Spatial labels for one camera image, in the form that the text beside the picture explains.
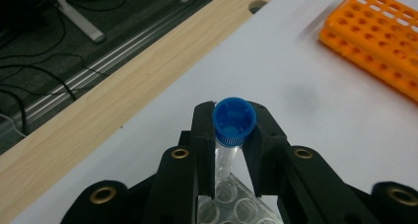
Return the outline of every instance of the wooden board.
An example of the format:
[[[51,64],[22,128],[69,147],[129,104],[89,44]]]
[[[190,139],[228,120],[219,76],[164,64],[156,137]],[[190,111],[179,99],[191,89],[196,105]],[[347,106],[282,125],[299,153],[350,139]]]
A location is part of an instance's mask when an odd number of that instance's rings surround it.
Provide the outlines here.
[[[253,1],[214,0],[3,154],[0,222],[13,220],[249,19]]]

